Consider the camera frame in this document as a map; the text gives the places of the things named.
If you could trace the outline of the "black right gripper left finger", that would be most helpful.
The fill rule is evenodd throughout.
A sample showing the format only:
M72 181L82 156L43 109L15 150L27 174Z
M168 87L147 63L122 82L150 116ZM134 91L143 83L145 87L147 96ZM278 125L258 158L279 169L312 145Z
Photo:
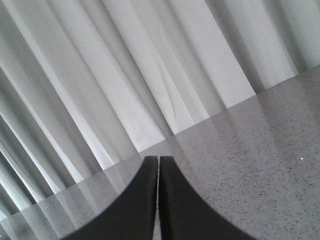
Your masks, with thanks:
M158 157L146 156L136 175L101 214L65 240L151 240L155 225Z

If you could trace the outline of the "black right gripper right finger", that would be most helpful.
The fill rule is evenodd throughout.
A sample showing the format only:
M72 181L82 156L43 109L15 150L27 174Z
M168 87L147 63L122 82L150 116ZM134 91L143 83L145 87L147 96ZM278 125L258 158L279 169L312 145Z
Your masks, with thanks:
M172 156L159 162L159 219L163 240L253 240L213 210L192 188Z

